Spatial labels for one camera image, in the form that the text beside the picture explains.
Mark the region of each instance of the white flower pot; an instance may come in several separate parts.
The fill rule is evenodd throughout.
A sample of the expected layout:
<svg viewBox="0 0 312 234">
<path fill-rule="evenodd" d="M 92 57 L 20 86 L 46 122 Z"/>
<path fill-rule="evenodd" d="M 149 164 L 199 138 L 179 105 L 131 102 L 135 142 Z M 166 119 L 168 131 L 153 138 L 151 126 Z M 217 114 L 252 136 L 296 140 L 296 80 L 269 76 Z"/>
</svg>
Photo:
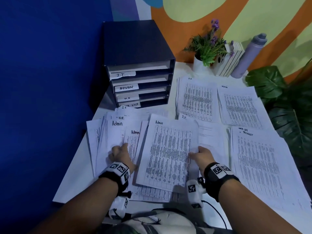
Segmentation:
<svg viewBox="0 0 312 234">
<path fill-rule="evenodd" d="M 202 61 L 198 60 L 195 56 L 194 56 L 194 63 L 193 63 L 193 71 L 196 73 L 203 73 L 203 72 L 208 72 L 209 69 L 208 66 L 204 66 L 204 64 L 202 63 Z"/>
</svg>

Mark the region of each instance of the white label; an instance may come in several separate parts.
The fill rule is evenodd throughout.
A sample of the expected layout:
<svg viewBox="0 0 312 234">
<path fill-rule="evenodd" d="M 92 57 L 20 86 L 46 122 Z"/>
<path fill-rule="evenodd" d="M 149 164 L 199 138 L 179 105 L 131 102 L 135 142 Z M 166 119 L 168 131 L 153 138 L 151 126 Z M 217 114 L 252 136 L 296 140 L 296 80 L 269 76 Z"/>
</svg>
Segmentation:
<svg viewBox="0 0 312 234">
<path fill-rule="evenodd" d="M 138 84 L 115 86 L 115 92 L 138 90 Z"/>
<path fill-rule="evenodd" d="M 127 105 L 123 105 L 123 107 L 140 108 L 141 104 L 140 104 L 140 102 L 133 102 L 133 103 L 129 103 Z"/>
<path fill-rule="evenodd" d="M 126 96 L 117 96 L 117 102 L 126 102 L 126 101 L 134 101 L 134 100 L 140 100 L 140 97 L 138 94 L 136 95 L 129 95 L 128 97 Z"/>
<path fill-rule="evenodd" d="M 119 79 L 121 77 L 125 76 L 135 76 L 136 72 L 135 71 L 126 71 L 126 72 L 112 72 L 110 73 L 110 79 Z"/>
</svg>

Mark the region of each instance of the person's left hand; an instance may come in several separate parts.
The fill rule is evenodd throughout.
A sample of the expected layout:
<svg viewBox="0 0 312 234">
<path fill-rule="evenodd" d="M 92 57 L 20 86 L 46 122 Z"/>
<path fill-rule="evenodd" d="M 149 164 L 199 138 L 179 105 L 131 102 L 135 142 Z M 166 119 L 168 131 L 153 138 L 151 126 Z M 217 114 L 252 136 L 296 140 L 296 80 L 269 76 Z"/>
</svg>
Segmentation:
<svg viewBox="0 0 312 234">
<path fill-rule="evenodd" d="M 123 164 L 127 165 L 131 174 L 135 169 L 137 169 L 137 165 L 131 161 L 128 152 L 128 143 L 124 143 L 121 147 L 118 145 L 114 146 L 112 148 L 112 153 L 108 157 L 112 162 L 122 162 Z"/>
</svg>

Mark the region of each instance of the person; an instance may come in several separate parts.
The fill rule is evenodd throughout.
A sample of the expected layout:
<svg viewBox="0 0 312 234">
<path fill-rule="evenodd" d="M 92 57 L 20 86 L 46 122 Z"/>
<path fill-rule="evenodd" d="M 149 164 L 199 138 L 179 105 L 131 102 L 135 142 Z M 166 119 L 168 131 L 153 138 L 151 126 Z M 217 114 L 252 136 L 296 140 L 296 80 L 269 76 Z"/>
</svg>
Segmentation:
<svg viewBox="0 0 312 234">
<path fill-rule="evenodd" d="M 209 149 L 199 146 L 198 150 L 198 153 L 189 153 L 189 156 L 195 160 L 204 176 L 205 169 L 210 164 L 216 164 L 216 161 Z M 136 169 L 126 143 L 121 147 L 113 147 L 109 158 L 112 162 L 126 165 L 130 173 Z M 118 189 L 117 182 L 107 177 L 99 178 L 30 233 L 212 233 L 211 227 L 203 221 L 190 220 L 179 211 L 165 210 L 153 210 L 149 214 L 132 216 L 130 220 L 103 230 L 99 226 L 117 196 Z M 300 233 L 236 179 L 228 179 L 221 185 L 217 199 L 236 233 Z M 214 233 L 228 231 L 232 232 L 224 229 Z"/>
</svg>

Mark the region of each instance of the artificial plant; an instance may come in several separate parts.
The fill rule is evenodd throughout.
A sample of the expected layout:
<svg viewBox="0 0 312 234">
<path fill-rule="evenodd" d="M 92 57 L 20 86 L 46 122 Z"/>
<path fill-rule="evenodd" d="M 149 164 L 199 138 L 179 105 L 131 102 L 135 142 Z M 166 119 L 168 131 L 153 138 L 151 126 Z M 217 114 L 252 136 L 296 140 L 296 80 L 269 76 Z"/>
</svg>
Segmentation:
<svg viewBox="0 0 312 234">
<path fill-rule="evenodd" d="M 212 20 L 211 24 L 212 29 L 206 36 L 197 35 L 192 37 L 189 46 L 183 49 L 184 51 L 195 52 L 195 57 L 201 60 L 204 66 L 214 63 L 217 55 L 227 53 L 224 47 L 226 41 L 220 37 L 221 32 L 218 31 L 220 28 L 219 20 Z"/>
<path fill-rule="evenodd" d="M 245 80 L 248 86 L 255 86 L 275 130 L 285 139 L 291 154 L 312 157 L 312 79 L 295 80 L 288 85 L 276 66 L 266 66 L 251 70 Z"/>
</svg>

